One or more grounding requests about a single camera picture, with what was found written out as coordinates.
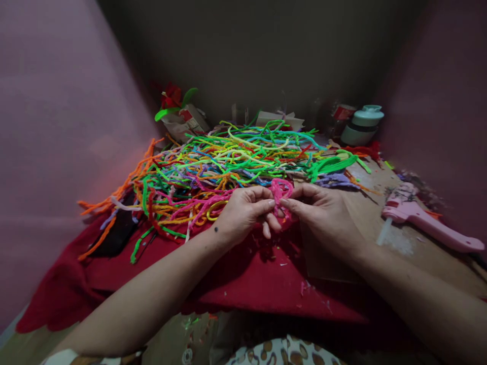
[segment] wall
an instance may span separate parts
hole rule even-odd
[[[1,331],[160,132],[96,3],[0,8]]]
[[[382,147],[447,204],[445,221],[487,243],[487,3],[431,3],[377,102]]]
[[[425,1],[100,2],[147,84],[198,87],[213,122],[234,102],[304,116],[320,95],[369,102]]]

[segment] green lid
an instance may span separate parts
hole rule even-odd
[[[373,127],[384,117],[380,105],[364,105],[362,110],[356,111],[352,123],[364,127]]]

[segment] hand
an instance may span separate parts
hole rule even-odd
[[[296,200],[301,197],[304,203]],[[339,259],[347,261],[365,244],[340,191],[300,184],[291,198],[282,199],[281,204],[306,223],[319,242]]]
[[[270,228],[278,232],[281,225],[271,211],[275,207],[274,196],[262,186],[236,189],[220,213],[212,229],[218,228],[232,244],[241,243],[257,221],[262,223],[265,238],[270,238]]]

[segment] finger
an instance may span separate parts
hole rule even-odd
[[[254,214],[254,218],[257,218],[260,215],[264,215],[275,207],[274,199],[264,199],[260,200],[257,203],[252,204],[252,212]]]
[[[244,188],[244,192],[247,194],[253,195],[255,199],[252,201],[256,201],[258,199],[272,199],[274,198],[274,195],[272,195],[272,191],[269,190],[268,188],[265,188],[263,186],[254,186],[250,188]]]
[[[281,204],[300,218],[308,217],[311,207],[295,199],[281,199]]]
[[[262,234],[265,238],[270,239],[269,223],[266,221],[262,222]]]
[[[282,227],[281,225],[279,224],[279,222],[277,221],[277,218],[275,217],[274,214],[272,213],[267,213],[265,215],[265,220],[267,221],[267,223],[269,223],[269,226],[275,231],[275,232],[279,232]]]
[[[291,194],[291,198],[297,199],[301,197],[307,197],[312,198],[315,201],[321,198],[321,195],[325,193],[325,188],[304,182],[294,188],[293,193]]]

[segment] forearm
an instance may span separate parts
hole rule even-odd
[[[487,305],[379,247],[354,262],[357,272],[415,334],[447,363],[484,363]]]
[[[144,346],[227,251],[209,230],[162,258],[111,295],[54,350],[120,356]]]

